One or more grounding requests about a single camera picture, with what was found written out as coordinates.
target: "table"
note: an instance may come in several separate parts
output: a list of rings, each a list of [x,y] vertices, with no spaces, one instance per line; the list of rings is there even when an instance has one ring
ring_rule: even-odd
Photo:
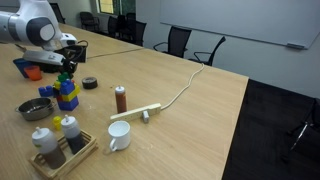
[[[141,48],[67,25],[63,31],[89,41],[89,56]],[[57,137],[54,116],[75,116],[81,129],[97,138],[99,148],[74,168],[66,179],[221,179],[237,123],[248,78],[206,66],[191,86],[150,122],[132,120],[131,144],[111,153],[107,128],[116,114],[114,89],[127,91],[128,110],[161,103],[186,86],[201,68],[190,62],[149,49],[92,58],[79,64],[74,80],[81,86],[79,106],[72,112],[55,107],[52,115],[27,122],[15,112],[23,102],[39,97],[37,88],[51,85],[58,74],[43,73],[40,81],[24,79],[12,60],[22,56],[14,45],[0,44],[0,177],[41,179],[28,162],[37,153],[31,134],[48,127]],[[98,88],[85,90],[81,80],[98,79]]]

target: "wooden tray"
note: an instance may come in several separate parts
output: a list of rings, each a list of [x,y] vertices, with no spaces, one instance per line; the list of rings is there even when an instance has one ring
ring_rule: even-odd
[[[37,154],[29,160],[36,171],[45,179],[58,179],[68,174],[74,167],[76,167],[82,160],[90,155],[92,151],[98,148],[96,138],[89,135],[85,131],[81,131],[82,137],[85,141],[85,146],[73,155],[66,138],[61,137],[58,142],[66,156],[66,162],[58,169],[51,169],[41,154]]]

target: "sauce bottle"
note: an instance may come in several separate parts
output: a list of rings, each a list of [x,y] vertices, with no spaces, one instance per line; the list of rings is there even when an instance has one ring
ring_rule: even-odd
[[[118,113],[123,113],[127,111],[127,102],[126,102],[126,91],[124,87],[118,86],[115,90],[116,103]]]
[[[32,142],[51,169],[57,169],[66,162],[58,141],[48,128],[36,128],[32,133]]]
[[[85,146],[76,118],[73,116],[65,115],[65,118],[61,121],[61,126],[72,154],[76,154]]]

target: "tape roll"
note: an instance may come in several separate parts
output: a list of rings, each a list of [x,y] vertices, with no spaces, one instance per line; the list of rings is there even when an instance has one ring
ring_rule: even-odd
[[[82,79],[82,86],[84,89],[94,89],[98,87],[98,81],[95,77],[86,77]]]

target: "black office chair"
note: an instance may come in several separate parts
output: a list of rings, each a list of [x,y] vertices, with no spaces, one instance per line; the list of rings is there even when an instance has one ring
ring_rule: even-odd
[[[143,35],[147,23],[134,21],[134,26],[130,28],[131,38],[120,38],[120,40],[132,43],[138,46],[143,46]]]
[[[153,49],[158,51],[157,47],[162,44],[168,44],[168,51],[164,53],[183,58],[184,52],[187,50],[186,45],[189,40],[192,30],[182,29],[172,26],[168,36],[168,42],[162,42],[153,46]]]
[[[116,38],[117,27],[118,27],[118,19],[110,16],[108,20],[108,33],[106,35],[112,38]]]
[[[138,46],[143,46],[143,35],[147,23],[136,21],[135,33],[133,33],[133,43]]]
[[[127,27],[127,19],[125,15],[119,15],[118,19],[118,31]]]
[[[136,13],[127,13],[126,18],[127,18],[127,20],[129,20],[129,19],[136,20]]]
[[[100,31],[100,20],[98,17],[94,17],[91,12],[80,12],[80,19],[82,29],[94,32]]]
[[[58,3],[50,3],[50,6],[51,6],[54,14],[56,15],[57,21],[59,23],[65,24],[66,23],[65,22],[66,18],[64,18],[62,16]]]
[[[126,19],[125,27],[119,29],[119,36],[122,40],[132,40],[133,34],[136,29],[136,20],[134,19]]]
[[[197,63],[203,63],[205,65],[208,65],[208,66],[212,66],[212,63],[213,63],[213,58],[214,58],[214,55],[217,51],[217,49],[219,48],[219,46],[226,41],[226,38],[223,36],[220,41],[218,42],[218,44],[216,45],[216,47],[213,49],[213,51],[211,53],[209,52],[194,52],[194,56],[197,58],[197,59],[189,59],[190,61],[194,61],[194,62],[197,62]],[[201,60],[197,55],[199,54],[210,54],[210,57],[209,57],[209,60],[207,61],[203,61]]]
[[[297,144],[301,141],[302,136],[305,134],[305,131],[308,128],[320,132],[320,100],[317,98],[313,99],[311,107],[306,113],[301,125],[287,132],[289,136],[293,136],[297,131],[300,131],[295,142],[289,148],[288,153],[282,155],[282,160],[284,160],[285,162],[290,161],[291,153],[294,151]]]

